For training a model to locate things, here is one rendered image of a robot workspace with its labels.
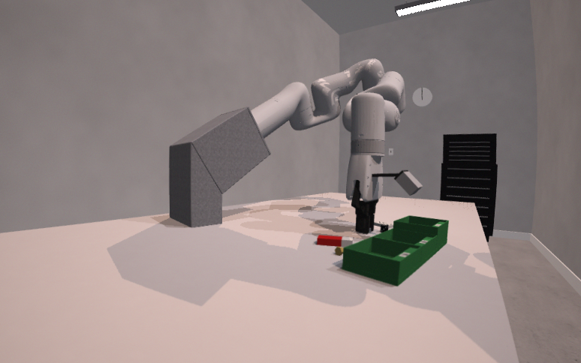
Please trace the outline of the green compartment tray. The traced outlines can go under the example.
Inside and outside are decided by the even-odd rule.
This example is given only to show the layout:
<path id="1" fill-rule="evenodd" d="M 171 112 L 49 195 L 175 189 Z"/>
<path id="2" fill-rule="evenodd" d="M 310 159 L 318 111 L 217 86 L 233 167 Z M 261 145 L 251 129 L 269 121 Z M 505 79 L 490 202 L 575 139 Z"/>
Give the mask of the green compartment tray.
<path id="1" fill-rule="evenodd" d="M 446 245 L 448 224 L 410 215 L 395 220 L 392 229 L 344 247 L 342 270 L 399 286 Z"/>

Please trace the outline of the white domino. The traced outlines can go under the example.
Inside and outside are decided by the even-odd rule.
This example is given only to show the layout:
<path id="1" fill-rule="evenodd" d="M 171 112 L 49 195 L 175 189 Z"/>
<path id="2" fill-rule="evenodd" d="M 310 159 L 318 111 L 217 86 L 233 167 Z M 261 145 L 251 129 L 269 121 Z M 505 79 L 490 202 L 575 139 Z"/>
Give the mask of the white domino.
<path id="1" fill-rule="evenodd" d="M 393 224 L 391 224 L 391 223 L 385 223 L 385 222 L 381 222 L 381 221 L 374 222 L 374 225 L 375 226 L 379 226 L 380 227 L 382 224 L 389 225 L 389 228 L 392 228 L 393 227 Z"/>

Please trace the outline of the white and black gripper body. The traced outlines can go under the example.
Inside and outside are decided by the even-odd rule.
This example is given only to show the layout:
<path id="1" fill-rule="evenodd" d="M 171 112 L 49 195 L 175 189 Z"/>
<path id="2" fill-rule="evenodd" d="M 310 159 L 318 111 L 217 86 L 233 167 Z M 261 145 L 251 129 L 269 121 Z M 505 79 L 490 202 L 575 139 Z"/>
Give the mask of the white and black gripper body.
<path id="1" fill-rule="evenodd" d="M 352 200 L 356 180 L 360 181 L 360 199 L 364 202 L 378 200 L 382 197 L 383 177 L 372 177 L 372 174 L 383 173 L 380 153 L 351 153 L 348 164 L 346 198 Z"/>

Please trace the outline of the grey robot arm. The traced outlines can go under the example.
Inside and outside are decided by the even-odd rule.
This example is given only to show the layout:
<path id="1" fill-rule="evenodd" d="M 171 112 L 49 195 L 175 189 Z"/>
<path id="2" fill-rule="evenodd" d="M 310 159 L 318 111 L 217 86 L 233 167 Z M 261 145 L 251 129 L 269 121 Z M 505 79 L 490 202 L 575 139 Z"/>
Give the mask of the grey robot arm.
<path id="1" fill-rule="evenodd" d="M 251 113 L 263 138 L 288 120 L 296 131 L 312 128 L 337 118 L 341 112 L 339 98 L 350 94 L 360 80 L 362 94 L 348 101 L 342 115 L 345 129 L 351 132 L 351 153 L 384 154 L 385 132 L 397 128 L 400 113 L 405 109 L 405 84 L 399 73 L 384 73 L 377 59 L 358 62 L 341 73 L 314 81 L 311 86 L 314 111 L 306 86 L 293 82 Z M 409 196 L 422 187 L 408 170 L 372 177 L 395 177 Z"/>

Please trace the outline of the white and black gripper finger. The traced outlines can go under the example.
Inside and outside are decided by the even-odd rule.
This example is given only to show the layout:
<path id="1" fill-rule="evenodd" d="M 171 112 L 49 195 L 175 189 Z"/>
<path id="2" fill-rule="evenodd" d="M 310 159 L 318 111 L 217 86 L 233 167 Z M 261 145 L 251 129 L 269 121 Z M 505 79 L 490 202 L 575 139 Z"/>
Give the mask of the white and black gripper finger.
<path id="1" fill-rule="evenodd" d="M 360 200 L 360 181 L 356 180 L 354 187 L 354 194 L 351 201 L 351 206 L 354 207 L 356 214 L 356 232 L 359 233 L 369 233 L 370 226 L 370 215 L 369 215 L 369 202 L 364 202 Z M 365 207 L 364 205 L 365 204 Z"/>
<path id="2" fill-rule="evenodd" d="M 371 232 L 374 230 L 374 221 L 375 221 L 375 207 L 376 204 L 378 203 L 378 200 L 373 200 L 373 201 L 369 201 L 369 215 L 370 215 L 370 228 L 371 228 Z"/>

